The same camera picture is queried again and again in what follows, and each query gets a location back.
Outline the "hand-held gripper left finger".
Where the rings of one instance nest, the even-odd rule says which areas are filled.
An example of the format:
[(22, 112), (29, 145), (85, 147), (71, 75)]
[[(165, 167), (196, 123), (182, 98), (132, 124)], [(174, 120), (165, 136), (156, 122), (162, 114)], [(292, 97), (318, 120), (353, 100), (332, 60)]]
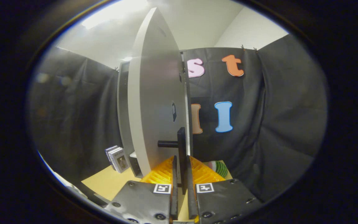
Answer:
[(140, 181), (127, 181), (105, 210), (126, 222), (172, 224), (178, 216), (176, 156), (166, 159)]

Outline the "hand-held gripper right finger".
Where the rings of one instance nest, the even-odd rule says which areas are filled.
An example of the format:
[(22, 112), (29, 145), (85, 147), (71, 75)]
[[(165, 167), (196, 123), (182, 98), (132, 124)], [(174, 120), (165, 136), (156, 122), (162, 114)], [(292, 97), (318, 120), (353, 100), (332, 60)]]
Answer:
[(225, 180), (192, 156), (187, 156), (187, 191), (189, 218), (196, 224), (240, 223), (262, 207), (240, 180)]

